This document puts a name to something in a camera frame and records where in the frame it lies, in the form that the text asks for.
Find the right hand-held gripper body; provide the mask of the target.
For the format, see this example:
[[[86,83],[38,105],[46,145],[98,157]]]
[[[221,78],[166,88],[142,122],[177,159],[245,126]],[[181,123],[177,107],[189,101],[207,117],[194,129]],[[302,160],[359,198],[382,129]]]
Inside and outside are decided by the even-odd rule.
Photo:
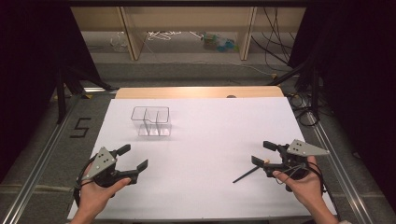
[[[297,139],[284,146],[278,145],[277,152],[280,154],[281,163],[264,164],[264,172],[268,177],[274,177],[273,171],[279,171],[294,180],[302,179],[308,175],[308,156],[324,156],[330,154],[329,150],[313,146]]]

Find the person's right hand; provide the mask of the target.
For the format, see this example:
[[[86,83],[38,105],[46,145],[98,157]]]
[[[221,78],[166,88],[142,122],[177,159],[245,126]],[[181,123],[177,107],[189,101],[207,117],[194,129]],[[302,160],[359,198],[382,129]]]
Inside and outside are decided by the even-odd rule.
[[[278,181],[290,187],[294,196],[306,209],[312,210],[313,208],[322,206],[324,201],[322,198],[320,178],[317,175],[319,169],[316,159],[314,156],[308,156],[307,161],[309,167],[314,169],[314,172],[310,171],[303,179],[293,180],[288,175],[279,171],[273,171],[273,175]]]

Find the clear plastic bag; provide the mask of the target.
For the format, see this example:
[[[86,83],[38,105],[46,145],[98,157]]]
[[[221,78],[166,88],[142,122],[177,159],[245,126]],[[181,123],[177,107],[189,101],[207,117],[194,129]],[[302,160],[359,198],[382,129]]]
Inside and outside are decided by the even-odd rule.
[[[116,52],[127,52],[128,51],[128,44],[125,39],[124,32],[117,32],[110,38],[110,46]]]

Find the black curtain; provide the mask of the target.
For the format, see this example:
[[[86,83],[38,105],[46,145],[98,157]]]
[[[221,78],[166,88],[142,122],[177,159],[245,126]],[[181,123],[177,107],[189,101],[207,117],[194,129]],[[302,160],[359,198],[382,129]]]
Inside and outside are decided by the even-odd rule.
[[[290,63],[302,63],[329,23],[319,56],[326,98],[396,212],[396,0],[309,0]]]
[[[82,92],[99,74],[68,0],[0,0],[0,182],[62,78]]]

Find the clear plastic divided organizer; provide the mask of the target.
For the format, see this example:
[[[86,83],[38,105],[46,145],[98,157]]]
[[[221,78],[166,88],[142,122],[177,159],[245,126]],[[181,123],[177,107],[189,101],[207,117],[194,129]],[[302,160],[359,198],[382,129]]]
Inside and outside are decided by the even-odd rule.
[[[172,124],[167,106],[136,106],[131,120],[139,136],[169,136]]]

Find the white table mat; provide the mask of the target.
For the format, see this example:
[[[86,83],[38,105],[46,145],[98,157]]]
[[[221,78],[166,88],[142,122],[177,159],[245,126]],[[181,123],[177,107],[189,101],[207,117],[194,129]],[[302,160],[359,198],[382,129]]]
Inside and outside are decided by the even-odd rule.
[[[136,106],[167,106],[169,136],[139,136],[131,120]],[[211,99],[114,99],[96,147],[131,150],[119,170],[148,160],[137,183],[117,192],[98,220],[204,221],[305,217],[307,210],[262,170],[256,156],[278,163],[264,141],[285,145],[303,137],[284,97]]]

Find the black metal stand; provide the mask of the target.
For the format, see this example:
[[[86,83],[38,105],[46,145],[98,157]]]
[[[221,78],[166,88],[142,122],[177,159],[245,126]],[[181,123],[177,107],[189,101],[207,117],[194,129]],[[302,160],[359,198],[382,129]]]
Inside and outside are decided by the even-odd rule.
[[[299,76],[294,86],[297,92],[311,90],[311,102],[310,105],[304,109],[304,112],[305,113],[310,112],[314,116],[315,122],[319,122],[319,115],[318,115],[319,74],[314,60],[306,60],[305,62],[293,68],[285,75],[271,81],[269,83],[269,86],[276,86],[278,84],[281,84],[282,82],[288,80],[289,78],[295,75]]]
[[[58,124],[60,124],[66,116],[64,86],[66,86],[72,94],[85,93],[84,88],[80,83],[82,79],[88,80],[92,84],[95,84],[96,86],[104,89],[105,91],[118,90],[118,88],[106,84],[101,78],[93,77],[88,73],[83,72],[81,69],[77,69],[76,67],[64,66],[63,68],[60,68],[55,75],[58,102]]]

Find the aluminium floor rail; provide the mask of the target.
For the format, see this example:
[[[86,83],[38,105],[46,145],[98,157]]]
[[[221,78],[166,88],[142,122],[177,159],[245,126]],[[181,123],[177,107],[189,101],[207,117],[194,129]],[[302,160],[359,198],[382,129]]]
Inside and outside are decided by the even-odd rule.
[[[40,151],[34,166],[29,170],[29,175],[23,184],[17,189],[16,197],[8,208],[5,216],[0,219],[0,224],[18,224],[27,204],[29,203],[38,181],[43,175],[54,150],[58,146],[65,126],[80,99],[79,95],[71,96],[66,105],[66,112],[60,121],[54,126],[46,145]]]
[[[318,162],[325,172],[325,185],[330,192],[332,203],[340,219],[347,219],[352,224],[374,224],[358,188],[355,186],[353,174],[347,166],[355,164],[354,158],[347,149],[347,143],[335,139],[325,128],[324,119],[308,112],[306,120],[309,124],[306,129],[311,137],[305,134],[305,139],[313,145],[318,145],[330,151],[327,157],[319,157]]]

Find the wooden table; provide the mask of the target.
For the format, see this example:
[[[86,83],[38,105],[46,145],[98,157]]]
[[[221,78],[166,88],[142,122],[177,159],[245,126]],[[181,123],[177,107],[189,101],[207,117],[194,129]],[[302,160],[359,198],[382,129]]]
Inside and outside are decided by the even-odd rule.
[[[278,86],[120,88],[116,99],[283,97]]]

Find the colourful plastic bag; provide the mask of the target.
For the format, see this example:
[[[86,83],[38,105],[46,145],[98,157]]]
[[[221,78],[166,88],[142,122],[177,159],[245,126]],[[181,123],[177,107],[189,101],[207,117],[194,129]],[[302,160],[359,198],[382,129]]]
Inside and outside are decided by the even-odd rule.
[[[233,51],[237,52],[239,50],[235,42],[230,39],[223,37],[221,35],[215,35],[210,33],[204,33],[201,37],[206,49],[214,49],[218,52]]]

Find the wooden shelf unit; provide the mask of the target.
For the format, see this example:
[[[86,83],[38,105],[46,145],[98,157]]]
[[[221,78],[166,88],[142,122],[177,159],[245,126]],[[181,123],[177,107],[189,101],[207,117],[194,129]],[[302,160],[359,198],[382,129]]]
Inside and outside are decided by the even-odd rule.
[[[296,33],[303,7],[72,7],[82,31],[124,32],[131,59],[139,59],[148,31],[234,32],[241,60],[248,58],[251,35],[272,29]]]

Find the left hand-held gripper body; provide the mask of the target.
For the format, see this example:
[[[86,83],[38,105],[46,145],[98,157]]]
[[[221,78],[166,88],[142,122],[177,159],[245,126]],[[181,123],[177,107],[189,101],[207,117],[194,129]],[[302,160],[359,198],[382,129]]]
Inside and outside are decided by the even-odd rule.
[[[122,175],[116,170],[117,157],[117,149],[108,151],[105,147],[101,147],[93,157],[91,168],[81,181],[84,184],[94,182],[100,187],[111,187],[119,180],[129,177],[131,179],[129,185],[136,184],[138,175]]]

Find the person's left hand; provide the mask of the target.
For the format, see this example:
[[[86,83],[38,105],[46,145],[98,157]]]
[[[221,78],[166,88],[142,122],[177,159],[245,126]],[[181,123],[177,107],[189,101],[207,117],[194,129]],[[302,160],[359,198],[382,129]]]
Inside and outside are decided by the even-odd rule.
[[[110,198],[131,182],[129,177],[123,178],[108,188],[102,188],[92,182],[85,184],[80,192],[80,204],[76,214],[98,215],[106,207]]]

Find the black pencil with tan end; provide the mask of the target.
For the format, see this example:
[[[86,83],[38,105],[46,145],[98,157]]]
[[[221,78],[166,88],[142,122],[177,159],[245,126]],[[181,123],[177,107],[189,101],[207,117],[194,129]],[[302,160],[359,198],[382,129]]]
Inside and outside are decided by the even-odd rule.
[[[236,183],[238,181],[240,181],[241,179],[247,177],[248,175],[251,175],[252,173],[254,173],[255,171],[257,171],[258,169],[262,168],[264,166],[264,164],[270,163],[270,160],[265,159],[261,162],[259,162],[258,164],[256,164],[256,166],[252,169],[250,169],[249,171],[247,171],[245,174],[239,176],[238,178],[236,178],[233,183]]]

